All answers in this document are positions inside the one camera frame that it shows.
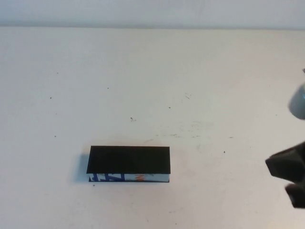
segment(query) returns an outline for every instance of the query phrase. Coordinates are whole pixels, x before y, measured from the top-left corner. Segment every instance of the white background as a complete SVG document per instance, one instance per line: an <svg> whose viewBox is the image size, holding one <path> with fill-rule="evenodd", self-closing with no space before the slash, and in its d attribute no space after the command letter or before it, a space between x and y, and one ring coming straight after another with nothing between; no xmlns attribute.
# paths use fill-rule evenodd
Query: white background
<svg viewBox="0 0 305 229"><path fill-rule="evenodd" d="M0 25L305 29L304 0L0 0Z"/></svg>
<svg viewBox="0 0 305 229"><path fill-rule="evenodd" d="M0 229L305 228L265 164L304 141L304 31L0 28L0 53ZM169 146L170 183L93 186L91 145Z"/></svg>

